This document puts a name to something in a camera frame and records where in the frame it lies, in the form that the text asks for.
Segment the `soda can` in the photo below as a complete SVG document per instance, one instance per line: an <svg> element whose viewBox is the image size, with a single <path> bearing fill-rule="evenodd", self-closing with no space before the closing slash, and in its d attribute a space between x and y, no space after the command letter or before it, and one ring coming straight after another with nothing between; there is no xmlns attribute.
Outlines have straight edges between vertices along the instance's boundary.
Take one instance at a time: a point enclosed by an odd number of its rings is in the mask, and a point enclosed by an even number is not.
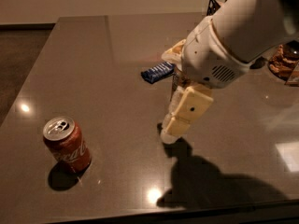
<svg viewBox="0 0 299 224"><path fill-rule="evenodd" d="M44 143L54 158L68 173L78 173L91 163L92 156L85 145L81 129L69 117L51 119L43 129Z"/></svg>

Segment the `dark table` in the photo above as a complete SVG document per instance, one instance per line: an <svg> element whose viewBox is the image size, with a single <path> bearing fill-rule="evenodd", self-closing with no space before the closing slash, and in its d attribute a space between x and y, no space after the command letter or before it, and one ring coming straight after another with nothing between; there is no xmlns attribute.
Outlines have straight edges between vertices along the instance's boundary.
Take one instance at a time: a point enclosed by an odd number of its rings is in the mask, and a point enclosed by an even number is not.
<svg viewBox="0 0 299 224"><path fill-rule="evenodd" d="M299 198L299 92L267 67L214 90L212 107L164 148L157 124L172 80L150 85L140 72L201 19L187 13L58 20L0 129L1 222ZM82 176L58 172L43 144L45 123L60 115L78 122L93 155Z"/></svg>

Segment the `white wall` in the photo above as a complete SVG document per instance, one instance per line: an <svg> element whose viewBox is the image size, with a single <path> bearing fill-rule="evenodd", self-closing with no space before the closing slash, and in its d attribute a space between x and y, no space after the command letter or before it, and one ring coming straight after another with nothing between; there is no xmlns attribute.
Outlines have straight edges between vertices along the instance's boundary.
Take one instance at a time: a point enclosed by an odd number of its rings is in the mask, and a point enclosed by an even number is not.
<svg viewBox="0 0 299 224"><path fill-rule="evenodd" d="M0 0L0 24L51 23L59 17L206 13L208 0Z"/></svg>

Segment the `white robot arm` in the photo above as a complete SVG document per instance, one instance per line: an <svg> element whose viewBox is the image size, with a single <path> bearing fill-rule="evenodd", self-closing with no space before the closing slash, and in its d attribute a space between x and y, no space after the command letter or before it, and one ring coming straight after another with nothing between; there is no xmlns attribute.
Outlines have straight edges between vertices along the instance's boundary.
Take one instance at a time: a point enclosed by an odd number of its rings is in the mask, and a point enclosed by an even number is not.
<svg viewBox="0 0 299 224"><path fill-rule="evenodd" d="M188 35L182 51L182 74L161 132L177 141L213 102L209 89L224 88L249 71L265 51L299 37L299 0L228 0Z"/></svg>

